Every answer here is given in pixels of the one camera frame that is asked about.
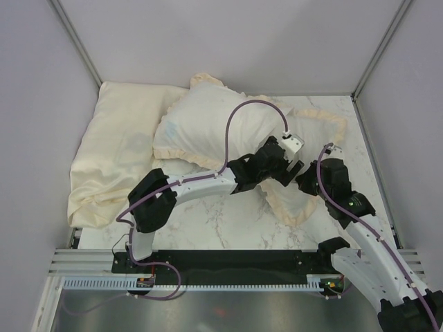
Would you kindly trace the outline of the white ruffled pillowcase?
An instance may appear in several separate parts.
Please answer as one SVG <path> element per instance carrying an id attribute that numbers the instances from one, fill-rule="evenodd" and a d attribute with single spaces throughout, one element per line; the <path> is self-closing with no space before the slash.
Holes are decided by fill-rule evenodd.
<path id="1" fill-rule="evenodd" d="M 249 100 L 253 103 L 233 111 Z M 269 136 L 281 138 L 284 128 L 305 141 L 299 158 L 308 167 L 324 145 L 344 140 L 347 121 L 324 110 L 295 110 L 264 95 L 251 98 L 208 74 L 196 74 L 190 90 L 161 118 L 154 157 L 219 169 L 225 160 L 255 153 Z"/>

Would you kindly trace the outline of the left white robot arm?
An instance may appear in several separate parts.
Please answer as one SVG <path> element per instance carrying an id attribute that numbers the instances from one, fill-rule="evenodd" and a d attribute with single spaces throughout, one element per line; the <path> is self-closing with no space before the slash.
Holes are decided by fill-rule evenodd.
<path id="1" fill-rule="evenodd" d="M 144 273 L 153 265 L 155 233 L 180 204 L 207 196 L 247 192 L 267 179 L 288 186 L 305 165 L 299 159 L 303 146 L 303 141 L 294 136 L 281 140 L 269 136 L 255 153 L 227 161 L 217 171 L 169 176 L 161 168 L 151 170 L 128 194 L 129 206 L 116 218 L 129 226 L 127 265 L 137 273 Z"/>

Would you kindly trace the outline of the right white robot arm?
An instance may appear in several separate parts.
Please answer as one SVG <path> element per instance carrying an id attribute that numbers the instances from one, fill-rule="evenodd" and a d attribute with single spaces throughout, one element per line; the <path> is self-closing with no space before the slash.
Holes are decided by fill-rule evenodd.
<path id="1" fill-rule="evenodd" d="M 364 254 L 358 256 L 340 237 L 327 240 L 319 245 L 318 268 L 344 275 L 371 303 L 383 331 L 439 331 L 442 292 L 432 291 L 384 234 L 372 204 L 352 189 L 343 160 L 315 160 L 295 182 L 301 192 L 324 200 Z"/>

